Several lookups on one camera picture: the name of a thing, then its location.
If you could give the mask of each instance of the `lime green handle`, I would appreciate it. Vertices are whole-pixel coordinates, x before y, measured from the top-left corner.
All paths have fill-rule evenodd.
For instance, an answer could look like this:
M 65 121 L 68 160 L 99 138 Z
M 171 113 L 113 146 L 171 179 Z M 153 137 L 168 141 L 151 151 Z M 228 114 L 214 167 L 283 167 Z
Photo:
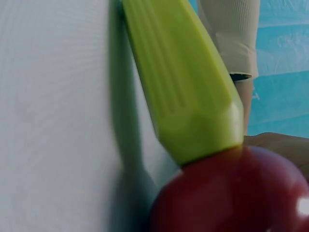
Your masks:
M 155 133 L 184 165 L 243 142 L 243 108 L 188 0 L 123 0 Z

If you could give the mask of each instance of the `blue background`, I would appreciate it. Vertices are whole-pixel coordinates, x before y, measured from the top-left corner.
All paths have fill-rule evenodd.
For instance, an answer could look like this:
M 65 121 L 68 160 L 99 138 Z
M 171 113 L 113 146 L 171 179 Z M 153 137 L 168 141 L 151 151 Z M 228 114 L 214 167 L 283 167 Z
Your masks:
M 256 48 L 249 134 L 309 137 L 309 1 L 261 0 Z

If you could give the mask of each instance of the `white wall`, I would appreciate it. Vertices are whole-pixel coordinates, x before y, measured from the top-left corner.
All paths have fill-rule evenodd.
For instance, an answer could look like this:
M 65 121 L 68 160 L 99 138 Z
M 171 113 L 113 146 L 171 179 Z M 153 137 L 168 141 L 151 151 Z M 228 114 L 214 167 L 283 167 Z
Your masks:
M 0 0 L 1 232 L 137 232 L 174 172 L 115 13 Z

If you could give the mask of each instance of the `beige sleeve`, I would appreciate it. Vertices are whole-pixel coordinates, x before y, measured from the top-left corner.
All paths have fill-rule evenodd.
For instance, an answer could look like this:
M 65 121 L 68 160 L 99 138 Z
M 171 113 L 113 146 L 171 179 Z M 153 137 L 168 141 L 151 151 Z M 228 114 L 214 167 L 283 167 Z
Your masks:
M 257 77 L 260 0 L 197 0 L 197 8 L 230 74 Z

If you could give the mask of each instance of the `plastic toy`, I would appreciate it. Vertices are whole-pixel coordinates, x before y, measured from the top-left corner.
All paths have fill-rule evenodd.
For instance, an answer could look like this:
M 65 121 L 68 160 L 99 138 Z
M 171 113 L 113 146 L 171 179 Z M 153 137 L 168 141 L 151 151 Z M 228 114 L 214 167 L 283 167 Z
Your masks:
M 180 166 L 151 232 L 308 232 L 309 188 L 270 151 L 244 147 L 243 109 L 188 0 L 123 0 L 155 133 Z

